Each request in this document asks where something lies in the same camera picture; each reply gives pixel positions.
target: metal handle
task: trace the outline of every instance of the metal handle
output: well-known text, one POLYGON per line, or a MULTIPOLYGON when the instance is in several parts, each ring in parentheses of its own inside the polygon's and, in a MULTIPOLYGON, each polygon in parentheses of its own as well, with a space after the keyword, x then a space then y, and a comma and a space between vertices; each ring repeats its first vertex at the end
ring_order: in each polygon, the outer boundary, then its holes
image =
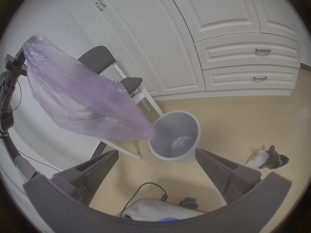
POLYGON ((271 49, 255 49, 255 52, 265 52, 265 53, 270 53, 271 49))
POLYGON ((255 80, 266 80, 268 77, 264 77, 264 78, 257 78, 257 77, 253 77, 253 79, 255 80))
POLYGON ((103 4, 101 0, 98 0, 98 1, 100 2, 100 4, 101 4, 103 7, 106 7, 106 5, 103 4))
POLYGON ((102 9, 101 7, 98 6, 98 2, 96 2, 95 4, 96 4, 96 6, 97 6, 101 11, 103 11, 103 9, 102 9))

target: chair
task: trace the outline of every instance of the chair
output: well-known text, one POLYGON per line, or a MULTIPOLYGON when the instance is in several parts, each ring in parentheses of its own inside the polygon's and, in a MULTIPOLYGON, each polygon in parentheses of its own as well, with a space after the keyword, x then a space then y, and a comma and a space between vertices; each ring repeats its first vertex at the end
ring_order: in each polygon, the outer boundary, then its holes
MULTIPOLYGON (((106 70, 108 67, 113 66, 117 72, 123 78, 120 83, 123 84, 129 95, 132 97, 135 104, 138 102, 142 102, 143 105, 147 108, 148 111, 151 111, 144 98, 146 98, 149 103, 153 106, 156 112, 161 116, 163 112, 160 110, 156 102, 153 100, 152 96, 146 90, 144 85, 142 84, 142 78, 136 77, 126 77, 121 69, 116 64, 115 58, 112 56, 111 52, 104 46, 97 46, 92 48, 91 50, 87 51, 84 55, 82 55, 78 59, 82 64, 84 64, 87 68, 92 70, 93 72, 102 75, 103 71, 106 70)), ((121 148, 120 146, 108 141, 107 139, 99 139, 105 144, 119 150, 131 157, 136 159, 141 159, 140 155, 136 155, 134 153, 129 152, 121 148)))

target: raised panel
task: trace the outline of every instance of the raised panel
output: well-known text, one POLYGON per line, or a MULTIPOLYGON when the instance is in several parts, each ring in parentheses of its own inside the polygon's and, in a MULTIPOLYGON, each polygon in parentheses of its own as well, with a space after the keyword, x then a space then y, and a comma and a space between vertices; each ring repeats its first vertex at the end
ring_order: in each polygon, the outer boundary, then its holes
POLYGON ((290 5, 286 0, 252 0, 262 33, 282 35, 299 42, 290 5))
POLYGON ((65 0, 68 8, 95 46, 106 46, 128 77, 141 77, 151 95, 161 91, 137 52, 106 10, 99 10, 97 0, 65 0))
POLYGON ((271 64, 300 68, 300 44, 277 35, 233 34, 195 43, 202 70, 232 65, 271 64))
POLYGON ((205 90, 191 35, 172 0, 102 0, 163 94, 205 90))
POLYGON ((221 67, 203 71, 206 90, 294 89, 298 69, 274 65, 221 67))
POLYGON ((194 41, 215 36, 260 32, 251 0, 174 0, 194 41))

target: chair cushion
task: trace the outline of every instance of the chair cushion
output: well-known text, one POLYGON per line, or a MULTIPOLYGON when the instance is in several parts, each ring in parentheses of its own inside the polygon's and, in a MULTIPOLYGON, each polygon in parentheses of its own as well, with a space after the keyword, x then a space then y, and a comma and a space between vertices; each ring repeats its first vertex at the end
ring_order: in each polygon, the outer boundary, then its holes
POLYGON ((88 69, 101 74, 105 69, 116 62, 111 52, 104 46, 97 46, 87 51, 78 59, 88 69))
POLYGON ((123 84, 128 94, 132 94, 142 83, 142 78, 128 77, 121 80, 120 83, 123 84))

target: beige floor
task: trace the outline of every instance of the beige floor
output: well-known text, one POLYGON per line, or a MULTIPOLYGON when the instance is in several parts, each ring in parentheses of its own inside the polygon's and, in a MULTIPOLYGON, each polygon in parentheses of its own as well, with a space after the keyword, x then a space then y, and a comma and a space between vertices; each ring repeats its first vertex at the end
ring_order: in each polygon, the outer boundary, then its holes
MULTIPOLYGON (((300 70, 291 96, 223 97, 157 102, 164 113, 185 110, 197 117, 202 128, 200 148, 239 164, 246 164, 256 150, 275 146, 289 163, 275 172, 292 181, 281 208, 261 232, 270 232, 293 209, 311 177, 311 73, 300 70)), ((157 114, 147 112, 154 122, 157 114)), ((199 210, 213 211, 226 205, 218 190, 195 161, 191 164, 162 161, 150 152, 147 141, 119 142, 142 156, 136 160, 119 153, 119 160, 102 182, 90 207, 119 213, 144 182, 161 185, 168 202, 178 204, 185 196, 197 198, 199 210)), ((271 172, 263 169, 262 178, 271 172)), ((162 191, 146 185, 135 197, 160 198, 162 191)))

